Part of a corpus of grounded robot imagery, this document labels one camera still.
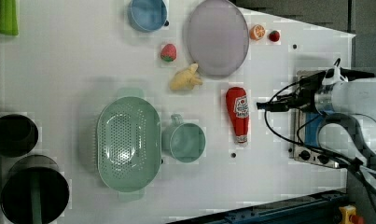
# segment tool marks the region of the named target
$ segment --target light green cup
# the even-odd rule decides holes
[[[197,160],[205,149],[205,135],[193,123],[184,123],[179,114],[171,115],[172,125],[162,134],[162,150],[181,162]]]

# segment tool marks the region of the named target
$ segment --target black container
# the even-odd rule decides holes
[[[38,141],[38,129],[23,115],[0,118],[0,154],[19,157],[30,152]]]
[[[1,207],[15,224],[33,223],[32,187],[35,176],[40,194],[42,223],[55,220],[68,205],[69,187],[57,164],[45,156],[30,156],[18,161],[1,192]]]

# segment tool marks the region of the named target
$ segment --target ketchup bottle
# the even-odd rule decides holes
[[[238,143],[245,143],[248,134],[249,109],[246,92],[243,88],[233,87],[226,93],[226,105],[233,123]]]

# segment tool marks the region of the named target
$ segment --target blue bowl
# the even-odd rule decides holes
[[[167,8],[162,0],[132,0],[129,20],[135,30],[153,32],[168,23]]]

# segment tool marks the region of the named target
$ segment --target strawberry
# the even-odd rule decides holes
[[[273,31],[269,34],[269,39],[272,42],[277,42],[280,40],[280,33],[278,31]]]
[[[161,50],[160,56],[165,62],[172,62],[176,59],[176,47],[173,44],[164,46],[164,48]]]

